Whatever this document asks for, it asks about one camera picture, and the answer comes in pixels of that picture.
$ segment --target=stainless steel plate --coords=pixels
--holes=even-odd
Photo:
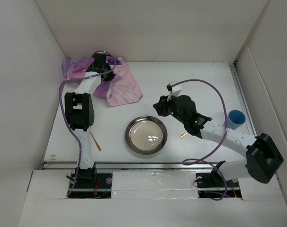
[[[137,117],[126,129],[126,141],[130,148],[142,155],[151,155],[163,148],[167,141],[166,126],[152,116]]]

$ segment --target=wooden skewer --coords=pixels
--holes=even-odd
[[[94,138],[92,132],[91,132],[91,136],[92,136],[92,138],[94,139],[94,142],[95,142],[95,144],[96,144],[97,149],[98,149],[99,151],[101,151],[101,148],[100,148],[100,146],[98,145],[96,139]]]

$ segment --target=pink cloth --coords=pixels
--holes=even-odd
[[[121,79],[111,80],[110,87],[106,95],[108,104],[111,106],[118,106],[136,103],[143,97],[143,94],[128,64],[122,57],[119,57],[118,60],[121,62],[121,65],[117,65],[115,67],[114,73],[116,76],[120,76]]]
[[[111,68],[114,66],[113,59],[108,59]],[[116,59],[114,79],[102,82],[93,95],[97,98],[106,99],[110,106],[125,105],[138,102],[143,94],[136,82],[128,64],[122,57]],[[94,62],[94,59],[76,60],[69,59],[63,62],[63,76],[65,79],[85,77],[86,69]]]

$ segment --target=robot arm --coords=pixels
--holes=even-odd
[[[174,81],[167,86],[170,95],[161,96],[159,102],[153,105],[158,115],[171,115],[184,125],[189,134],[219,143],[225,133],[225,127],[213,123],[212,118],[197,113],[196,105],[189,96],[178,96],[181,87],[172,87],[175,83]],[[283,163],[283,157],[272,138],[264,133],[255,137],[227,129],[223,146],[245,158],[218,164],[217,167],[220,167],[226,180],[251,176],[261,183],[268,183]]]
[[[88,67],[85,77],[107,72],[111,69],[105,53],[96,53],[93,57],[94,62]],[[102,75],[101,81],[109,81],[114,76],[113,72]],[[79,160],[81,170],[92,169],[95,163],[91,150],[90,130],[95,118],[91,96],[94,92],[93,84],[96,79],[97,77],[91,77],[83,80],[73,92],[68,92],[64,96],[67,121],[81,142],[82,156]]]

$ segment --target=blue cup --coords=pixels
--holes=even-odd
[[[245,115],[239,110],[231,110],[228,114],[228,128],[237,129],[246,121]]]

